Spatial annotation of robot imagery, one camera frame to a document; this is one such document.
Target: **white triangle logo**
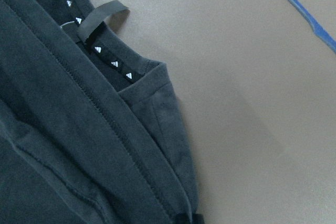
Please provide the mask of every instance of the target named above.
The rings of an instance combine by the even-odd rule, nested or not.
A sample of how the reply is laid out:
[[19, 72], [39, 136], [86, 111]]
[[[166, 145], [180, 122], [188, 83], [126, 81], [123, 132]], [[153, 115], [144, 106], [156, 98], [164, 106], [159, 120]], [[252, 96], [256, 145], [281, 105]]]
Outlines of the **white triangle logo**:
[[111, 64], [118, 67], [118, 62], [117, 61], [111, 61]]
[[96, 50], [97, 52], [101, 52], [101, 47], [95, 47], [95, 50]]
[[80, 24], [82, 22], [82, 19], [81, 18], [76, 18], [78, 24]]
[[126, 76], [132, 80], [132, 73], [127, 73]]

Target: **dark gray garment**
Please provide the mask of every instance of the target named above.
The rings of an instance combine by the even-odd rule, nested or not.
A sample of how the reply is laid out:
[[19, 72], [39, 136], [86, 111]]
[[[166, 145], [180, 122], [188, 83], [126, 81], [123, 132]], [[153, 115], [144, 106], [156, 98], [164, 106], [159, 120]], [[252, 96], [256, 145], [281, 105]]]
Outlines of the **dark gray garment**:
[[60, 28], [93, 10], [71, 3], [0, 0], [0, 223], [191, 222], [196, 182], [166, 65], [102, 25], [91, 48], [130, 81]]

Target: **gray fabric loop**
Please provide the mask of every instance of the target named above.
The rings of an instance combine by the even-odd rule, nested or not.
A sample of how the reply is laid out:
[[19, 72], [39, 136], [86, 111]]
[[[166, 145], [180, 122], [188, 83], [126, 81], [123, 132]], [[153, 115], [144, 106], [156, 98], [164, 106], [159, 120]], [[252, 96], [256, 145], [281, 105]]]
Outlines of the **gray fabric loop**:
[[78, 27], [78, 37], [85, 42], [106, 17], [127, 9], [128, 8], [118, 0], [113, 0], [97, 7]]

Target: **seam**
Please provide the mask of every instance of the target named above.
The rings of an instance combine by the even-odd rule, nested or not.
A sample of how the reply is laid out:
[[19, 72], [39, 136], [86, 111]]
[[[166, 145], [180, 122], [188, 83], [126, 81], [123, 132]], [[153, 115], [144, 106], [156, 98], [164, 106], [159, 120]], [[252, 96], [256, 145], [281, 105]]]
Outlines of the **seam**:
[[82, 79], [80, 76], [76, 75], [75, 70], [70, 70], [68, 64], [62, 60], [61, 57], [57, 57], [51, 49], [49, 49], [48, 46], [45, 45], [45, 43], [36, 35], [36, 32], [34, 32], [33, 28], [28, 25], [28, 23], [24, 22], [21, 19], [21, 16], [9, 5], [8, 0], [2, 0], [8, 8], [14, 12], [19, 20], [33, 33], [33, 35], [38, 39], [38, 41], [50, 52], [50, 54], [56, 59], [58, 64], [64, 69], [64, 71], [69, 75], [71, 80], [74, 82], [74, 84], [82, 91], [82, 93], [85, 95], [85, 97], [89, 100], [91, 105], [97, 110], [97, 112], [103, 117], [104, 121], [111, 127], [111, 129], [115, 132], [116, 136], [120, 140], [122, 146], [126, 150], [126, 153], [130, 156], [131, 160], [133, 161], [135, 167], [137, 168], [138, 172], [142, 176], [142, 178], [145, 180], [147, 185], [149, 186], [150, 190], [152, 191], [156, 201], [159, 203], [160, 207], [162, 208], [163, 212], [167, 215], [167, 217], [170, 220], [173, 220], [175, 216], [175, 212], [173, 208], [170, 206], [170, 204], [164, 199], [161, 192], [159, 192], [157, 189], [155, 189], [154, 181], [151, 180], [151, 176], [149, 173], [145, 172], [145, 167], [142, 165], [142, 163], [139, 162], [140, 158], [138, 157], [136, 152], [133, 152], [131, 149], [131, 144], [129, 143], [129, 140], [127, 138], [127, 135], [124, 133], [122, 128], [118, 125], [118, 123], [113, 119], [113, 116], [108, 115], [105, 113], [104, 109], [101, 108], [101, 104], [99, 100], [96, 100], [93, 96], [93, 92], [91, 90], [87, 90], [84, 87], [82, 87]]
[[[157, 112], [156, 112], [156, 109], [155, 109], [155, 104], [154, 104], [154, 99], [151, 99], [151, 105], [152, 105], [152, 108], [153, 108], [153, 113], [154, 113], [154, 116], [155, 116], [155, 119], [156, 119], [156, 123], [158, 124], [159, 126], [159, 130], [160, 130], [160, 133], [161, 133], [161, 136], [162, 138], [164, 139], [164, 143], [166, 143], [166, 137], [165, 137], [165, 134], [163, 134], [163, 131], [162, 131], [162, 126], [161, 126], [161, 122], [159, 120], [159, 117], [157, 115]], [[177, 178], [179, 179], [180, 183], [181, 183], [181, 187], [183, 188], [183, 190], [185, 191], [185, 195], [188, 199], [188, 201], [190, 202], [190, 195], [188, 194], [188, 191], [184, 188], [183, 184], [182, 184], [182, 180], [179, 176], [179, 174], [176, 172], [173, 164], [170, 162], [169, 158], [167, 158], [164, 153], [162, 152], [162, 155], [166, 158], [167, 162], [169, 163], [169, 165], [171, 166], [172, 170], [174, 171], [175, 175], [177, 176]]]
[[98, 215], [102, 219], [103, 223], [109, 223], [107, 221], [107, 217], [101, 207], [101, 205], [94, 200], [93, 198], [90, 198], [88, 196], [85, 196], [83, 193], [81, 193], [79, 190], [75, 189], [69, 182], [67, 182], [60, 174], [59, 171], [57, 171], [52, 165], [42, 161], [40, 158], [36, 157], [34, 154], [29, 152], [27, 149], [23, 148], [22, 146], [18, 144], [14, 144], [16, 148], [18, 148], [20, 151], [26, 153], [28, 156], [33, 158], [36, 162], [38, 162], [40, 165], [42, 165], [44, 168], [50, 170], [60, 181], [61, 183], [70, 191], [72, 194], [74, 194], [77, 198], [79, 198], [82, 201], [85, 201], [87, 204], [91, 205], [96, 211], [98, 212]]
[[146, 64], [146, 67], [145, 67], [145, 70], [144, 70], [144, 73], [145, 73], [145, 74], [148, 72], [149, 62], [150, 62], [150, 60], [147, 59], [147, 64]]
[[131, 104], [131, 107], [139, 104], [140, 102], [143, 102], [144, 100], [147, 100], [148, 98], [150, 98], [152, 95], [154, 95], [155, 93], [157, 93], [160, 89], [162, 89], [164, 86], [170, 84], [170, 81], [166, 82], [165, 84], [159, 86], [156, 90], [154, 90], [151, 94], [147, 95], [145, 98], [142, 98], [140, 101], [137, 101], [134, 104]]

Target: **table surface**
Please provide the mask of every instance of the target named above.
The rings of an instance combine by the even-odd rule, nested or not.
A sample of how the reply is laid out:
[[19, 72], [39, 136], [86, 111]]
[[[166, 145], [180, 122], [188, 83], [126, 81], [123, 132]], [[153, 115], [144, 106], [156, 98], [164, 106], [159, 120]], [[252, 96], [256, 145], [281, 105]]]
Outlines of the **table surface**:
[[[206, 223], [336, 223], [336, 55], [296, 9], [119, 1], [120, 38], [167, 63]], [[336, 38], [335, 0], [299, 1]]]

